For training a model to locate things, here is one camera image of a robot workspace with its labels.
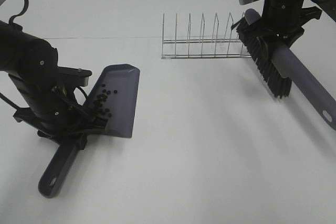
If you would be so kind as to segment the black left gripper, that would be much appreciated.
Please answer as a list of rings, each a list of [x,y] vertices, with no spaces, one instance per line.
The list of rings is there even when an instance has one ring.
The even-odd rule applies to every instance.
[[[12,82],[27,102],[28,107],[18,107],[13,118],[36,128],[37,135],[59,144],[63,136],[76,136],[76,146],[84,150],[87,134],[105,131],[107,120],[94,114],[93,109],[78,104],[72,87],[60,75],[47,90],[42,91],[21,78],[12,76]]]

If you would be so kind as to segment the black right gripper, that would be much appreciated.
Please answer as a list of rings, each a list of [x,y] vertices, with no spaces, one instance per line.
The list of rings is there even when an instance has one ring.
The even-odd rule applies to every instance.
[[[272,56],[278,40],[277,34],[288,34],[283,42],[291,48],[304,34],[302,26],[312,19],[320,19],[322,10],[316,6],[303,8],[303,1],[281,3],[265,0],[261,17],[266,28],[249,31],[257,41],[252,48],[252,56]]]

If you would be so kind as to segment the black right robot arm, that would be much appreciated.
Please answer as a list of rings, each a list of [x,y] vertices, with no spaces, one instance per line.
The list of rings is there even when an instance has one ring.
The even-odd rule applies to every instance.
[[[321,17],[321,9],[303,8],[303,1],[264,0],[261,20],[255,25],[255,34],[261,46],[261,55],[266,60],[271,58],[277,40],[290,47],[303,35],[303,25]]]

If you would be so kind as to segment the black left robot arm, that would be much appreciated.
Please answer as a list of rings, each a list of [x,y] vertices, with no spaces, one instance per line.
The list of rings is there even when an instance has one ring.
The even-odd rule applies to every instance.
[[[49,42],[5,22],[1,22],[1,71],[8,73],[28,106],[1,98],[16,110],[14,119],[37,129],[40,137],[58,144],[73,141],[82,150],[88,134],[105,125],[74,94],[88,85],[92,72],[58,66],[58,51]]]

